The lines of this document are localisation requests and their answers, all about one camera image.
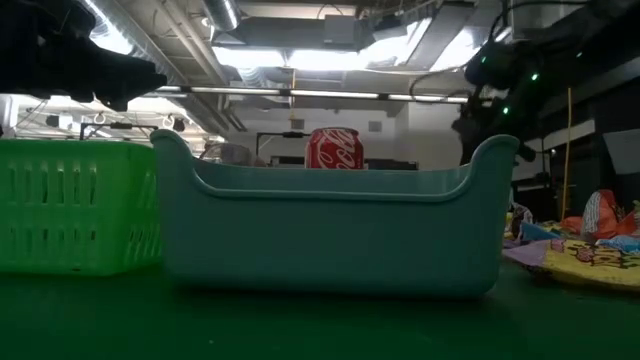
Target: red can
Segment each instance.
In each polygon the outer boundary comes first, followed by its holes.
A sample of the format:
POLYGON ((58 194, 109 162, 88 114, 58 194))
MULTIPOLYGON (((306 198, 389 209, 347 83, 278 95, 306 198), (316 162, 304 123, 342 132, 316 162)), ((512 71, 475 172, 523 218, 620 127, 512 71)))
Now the red can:
POLYGON ((358 132, 348 128, 316 129, 307 143, 305 167, 362 169, 364 150, 358 132))

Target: green basket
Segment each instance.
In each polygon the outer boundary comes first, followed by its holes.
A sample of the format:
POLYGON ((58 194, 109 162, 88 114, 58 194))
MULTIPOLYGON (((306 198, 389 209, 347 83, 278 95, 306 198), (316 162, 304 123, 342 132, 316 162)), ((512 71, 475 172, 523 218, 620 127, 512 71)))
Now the green basket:
POLYGON ((0 271, 111 275, 160 260, 153 150, 0 141, 0 271))

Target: green mat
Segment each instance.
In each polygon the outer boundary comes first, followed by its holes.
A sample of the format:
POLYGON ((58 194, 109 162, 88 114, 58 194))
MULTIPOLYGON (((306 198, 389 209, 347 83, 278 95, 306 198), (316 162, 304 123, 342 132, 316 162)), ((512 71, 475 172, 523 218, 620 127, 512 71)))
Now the green mat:
POLYGON ((159 268, 0 275, 5 359, 637 358, 640 301, 535 285, 507 264, 482 301, 176 291, 159 268))

